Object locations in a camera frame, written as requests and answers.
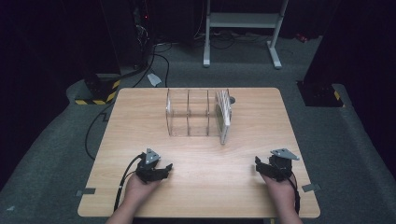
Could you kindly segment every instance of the hand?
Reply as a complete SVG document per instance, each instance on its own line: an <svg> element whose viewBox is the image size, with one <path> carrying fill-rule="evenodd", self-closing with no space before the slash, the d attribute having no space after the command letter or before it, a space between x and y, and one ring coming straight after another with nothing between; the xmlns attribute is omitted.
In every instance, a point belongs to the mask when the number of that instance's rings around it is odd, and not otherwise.
<svg viewBox="0 0 396 224"><path fill-rule="evenodd" d="M161 183L161 180L144 183L136 174L132 174L125 188L124 200L129 206L136 209L143 204L147 197Z"/></svg>
<svg viewBox="0 0 396 224"><path fill-rule="evenodd" d="M267 184L270 197L274 201L280 223L303 223L294 209L294 188L290 184L289 180L277 182L266 175L262 175L262 179ZM294 175L290 178L290 180L295 186L296 179Z"/></svg>
<svg viewBox="0 0 396 224"><path fill-rule="evenodd" d="M134 213L160 183L161 180L148 182L146 184L137 175L132 174L125 187L125 195L122 203L107 220L106 224L131 224L134 220Z"/></svg>

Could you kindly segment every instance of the yellow and black hazard tape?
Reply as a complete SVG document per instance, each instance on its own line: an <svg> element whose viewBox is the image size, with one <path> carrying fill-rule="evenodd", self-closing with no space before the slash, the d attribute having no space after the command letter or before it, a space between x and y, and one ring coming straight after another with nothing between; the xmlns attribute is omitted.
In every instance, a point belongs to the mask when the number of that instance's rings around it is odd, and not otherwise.
<svg viewBox="0 0 396 224"><path fill-rule="evenodd" d="M117 88L120 85L120 81L116 81L111 85L111 88L109 88L108 93L106 94L106 97L101 98L101 99L75 99L75 102L77 105L106 105L110 104L114 97L116 96Z"/></svg>

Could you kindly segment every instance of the power cord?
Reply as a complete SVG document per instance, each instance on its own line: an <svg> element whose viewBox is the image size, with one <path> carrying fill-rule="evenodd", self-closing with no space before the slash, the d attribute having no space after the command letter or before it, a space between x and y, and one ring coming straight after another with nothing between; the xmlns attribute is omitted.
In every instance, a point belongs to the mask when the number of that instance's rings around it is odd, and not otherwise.
<svg viewBox="0 0 396 224"><path fill-rule="evenodd" d="M226 47L218 47L214 44L215 41L212 41L210 43L210 46L214 49L228 49L235 43L260 43L260 42L268 40L269 37L270 37L269 35L268 36L264 36L264 35L247 36L247 35L237 35L237 34L233 34L231 32L221 32L220 34L213 34L212 39L218 40L221 42L231 41L231 43Z"/></svg>
<svg viewBox="0 0 396 224"><path fill-rule="evenodd" d="M127 73L127 74L125 74L125 75L118 76L118 77L102 78L102 80L103 80L103 81L118 81L118 80L122 80L122 79L124 79L124 78L132 77L132 76L134 76L134 75L137 75L137 74L143 72L143 70L145 70L146 68L147 68L147 65L146 65L146 64L143 64L141 67L139 67L137 70L135 70L135 71L133 71L133 72L130 72L130 73Z"/></svg>
<svg viewBox="0 0 396 224"><path fill-rule="evenodd" d="M108 122L108 118L107 118L107 113L105 113L105 111L107 110L107 109L109 109L111 106L113 106L114 105L114 102L113 103L111 103L110 105L108 105L105 109L103 109L96 117L95 117L95 119L91 122L91 125L90 125L90 127L88 128L88 131L87 131L87 133L85 134L85 152L87 153L87 155L93 160L93 161L95 161L95 157L90 153L90 151L88 150L88 136L90 135L90 131L91 131L91 128L92 128L92 126L93 126L93 124L96 122L96 120L101 116L101 115L103 115L103 120L102 120L102 122Z"/></svg>
<svg viewBox="0 0 396 224"><path fill-rule="evenodd" d="M128 177L128 171L129 171L129 169L131 168L132 164L134 164L134 162L135 162L137 159L143 159L144 156L145 156L144 153L141 153L140 155L136 156L136 157L129 163L128 167L126 168L126 170L125 170L125 172L124 172L124 174L123 174L123 176L122 176L122 179L121 179L121 181L120 181L119 190L117 191L116 201L114 202L114 211L116 211L117 208L119 208L120 196L121 196L121 193L122 193L122 188L123 188L123 185L124 185L124 183L125 183L126 177Z"/></svg>
<svg viewBox="0 0 396 224"><path fill-rule="evenodd" d="M160 54L153 54L153 56L157 56L157 57L163 58L166 61L166 63L167 63L166 74L165 74L165 88L168 88L169 61L165 57L160 55Z"/></svg>
<svg viewBox="0 0 396 224"><path fill-rule="evenodd" d="M199 34L199 32L201 31L201 27L202 27L202 23L204 21L204 14L205 14L205 1L202 1L202 13L201 13L201 20L199 22L199 26L197 29L197 32L194 35L194 38L196 38L196 36Z"/></svg>
<svg viewBox="0 0 396 224"><path fill-rule="evenodd" d="M163 49L163 50L160 50L160 51L155 51L154 53L163 53L163 52L166 52L166 51L168 51L169 49L171 49L171 48L173 47L174 43L172 43L172 42L170 42L170 43L163 43L163 44L157 44L157 45L155 45L155 46L158 47L158 46L163 46L163 45L169 45L169 48Z"/></svg>
<svg viewBox="0 0 396 224"><path fill-rule="evenodd" d="M154 45L154 48L152 49L152 54L154 54L154 52L155 52L155 45ZM152 56L151 57L151 62L148 64L148 67L146 68L146 71L145 71L145 73L143 73L143 76L132 86L132 88L135 88L142 80L143 80L143 77L145 77L146 76L146 74L148 73L148 71L150 70L150 68L151 68L151 66L152 66L152 64L153 64L153 62L154 62L154 56Z"/></svg>

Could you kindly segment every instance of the gray carpet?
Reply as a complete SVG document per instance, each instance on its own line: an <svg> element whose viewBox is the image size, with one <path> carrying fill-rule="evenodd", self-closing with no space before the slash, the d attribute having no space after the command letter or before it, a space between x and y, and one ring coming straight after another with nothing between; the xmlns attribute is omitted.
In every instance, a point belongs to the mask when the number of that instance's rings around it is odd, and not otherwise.
<svg viewBox="0 0 396 224"><path fill-rule="evenodd" d="M234 43L211 51L203 68L203 48L159 46L170 64L167 87L276 87L280 89L312 183L321 215L304 223L396 223L396 183L375 151L342 85L333 85L345 107L306 107L296 80L302 80L320 39L301 43L280 38L283 68L275 70L262 41ZM213 41L215 47L230 42ZM164 87L167 63L155 57L154 73ZM132 87L142 74L125 78ZM0 193L0 223L104 223L80 217L78 190L84 189L93 161L84 149L86 132L105 105L75 105L82 81L72 85L70 105L36 139ZM137 85L152 88L145 77ZM99 118L88 138L94 156L105 132ZM257 219L137 219L135 223L263 223Z"/></svg>

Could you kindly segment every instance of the white stand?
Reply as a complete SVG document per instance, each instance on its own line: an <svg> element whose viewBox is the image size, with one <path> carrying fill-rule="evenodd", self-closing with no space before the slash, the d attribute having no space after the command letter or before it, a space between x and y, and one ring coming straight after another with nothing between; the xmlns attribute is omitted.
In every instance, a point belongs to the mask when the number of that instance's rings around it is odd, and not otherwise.
<svg viewBox="0 0 396 224"><path fill-rule="evenodd" d="M282 67L277 56L275 44L279 30L285 16L289 0L283 0L279 13L211 13L210 0L207 0L204 67L210 66L210 28L211 27L242 27L242 28L273 28L274 33L271 41L267 41L275 69Z"/></svg>

